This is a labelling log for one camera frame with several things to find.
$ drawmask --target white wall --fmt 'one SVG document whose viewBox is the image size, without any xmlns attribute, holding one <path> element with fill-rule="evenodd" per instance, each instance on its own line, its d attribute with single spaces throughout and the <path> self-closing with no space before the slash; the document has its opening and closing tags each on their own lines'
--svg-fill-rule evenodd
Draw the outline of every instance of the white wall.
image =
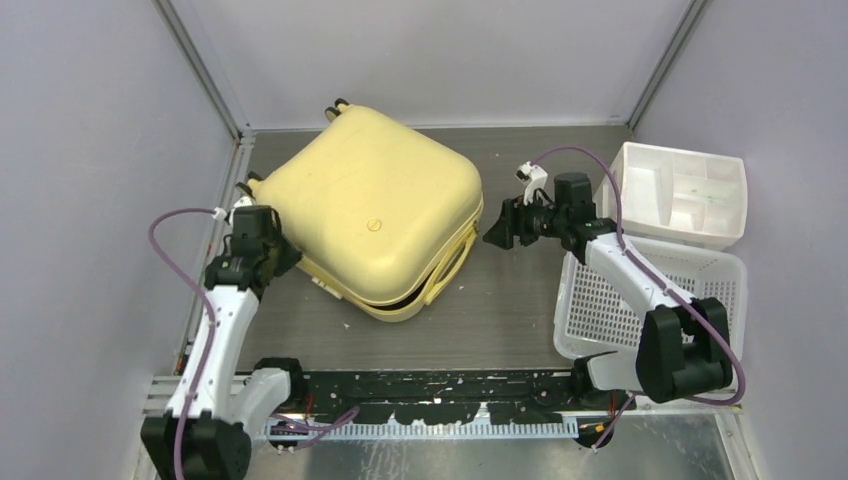
<svg viewBox="0 0 848 480">
<path fill-rule="evenodd" d="M 191 298 L 147 226 L 214 206 L 232 140 L 149 0 L 3 0 L 0 61 L 0 478 L 129 478 Z"/>
<path fill-rule="evenodd" d="M 745 160 L 744 403 L 771 478 L 845 478 L 848 3 L 713 2 L 637 139 Z"/>
<path fill-rule="evenodd" d="M 174 0 L 253 128 L 624 123 L 689 0 Z"/>
</svg>

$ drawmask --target orange wire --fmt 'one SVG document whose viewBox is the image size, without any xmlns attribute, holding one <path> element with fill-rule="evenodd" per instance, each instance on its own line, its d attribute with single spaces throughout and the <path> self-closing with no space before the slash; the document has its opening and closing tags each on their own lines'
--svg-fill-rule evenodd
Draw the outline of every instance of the orange wire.
<svg viewBox="0 0 848 480">
<path fill-rule="evenodd" d="M 309 425 L 309 414 L 312 412 L 312 402 L 315 401 L 315 394 L 309 394 L 309 400 L 306 402 L 306 413 L 303 415 L 303 421 Z"/>
</svg>

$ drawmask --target mesh basket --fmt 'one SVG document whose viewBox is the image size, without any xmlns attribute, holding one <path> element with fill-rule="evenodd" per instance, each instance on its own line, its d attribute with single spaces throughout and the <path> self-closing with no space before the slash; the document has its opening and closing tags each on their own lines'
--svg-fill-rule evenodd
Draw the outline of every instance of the mesh basket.
<svg viewBox="0 0 848 480">
<path fill-rule="evenodd" d="M 726 253 L 674 243 L 629 237 L 645 258 L 671 281 L 698 298 L 716 297 L 727 309 L 730 347 L 742 357 L 747 272 L 741 260 Z M 576 359 L 611 350 L 636 352 L 644 319 L 600 275 L 568 254 L 554 314 L 554 346 Z"/>
</svg>

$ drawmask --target suitcase handle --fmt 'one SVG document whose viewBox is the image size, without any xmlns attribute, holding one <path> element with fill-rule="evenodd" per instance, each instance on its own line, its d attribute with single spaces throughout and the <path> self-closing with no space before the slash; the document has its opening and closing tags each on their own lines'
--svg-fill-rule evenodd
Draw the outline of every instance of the suitcase handle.
<svg viewBox="0 0 848 480">
<path fill-rule="evenodd" d="M 436 270 L 433 272 L 432 278 L 435 279 L 435 282 L 427 291 L 427 294 L 424 297 L 424 303 L 430 305 L 433 300 L 439 295 L 439 293 L 444 290 L 445 286 L 453 280 L 453 277 L 456 276 L 456 272 L 459 271 L 459 267 L 465 263 L 465 257 L 468 256 L 468 252 L 471 251 L 471 245 L 474 244 L 474 240 L 477 239 L 477 229 L 470 228 L 468 229 L 468 234 L 464 238 L 460 238 L 456 242 L 456 247 L 450 255 L 445 257 L 445 261 L 443 261 L 439 266 L 436 267 Z"/>
</svg>

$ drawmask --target cable connector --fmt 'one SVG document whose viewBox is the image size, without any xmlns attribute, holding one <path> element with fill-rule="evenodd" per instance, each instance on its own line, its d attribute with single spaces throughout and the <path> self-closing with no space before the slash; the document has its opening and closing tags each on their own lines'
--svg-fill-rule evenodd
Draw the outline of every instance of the cable connector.
<svg viewBox="0 0 848 480">
<path fill-rule="evenodd" d="M 545 184 L 548 182 L 548 172 L 542 167 L 533 165 L 530 162 L 518 167 L 515 176 L 524 185 L 524 205 L 533 203 L 536 190 L 544 190 Z"/>
<path fill-rule="evenodd" d="M 214 218 L 218 222 L 222 222 L 227 219 L 230 213 L 224 210 L 221 207 L 215 207 L 215 212 L 212 214 L 212 218 Z"/>
</svg>

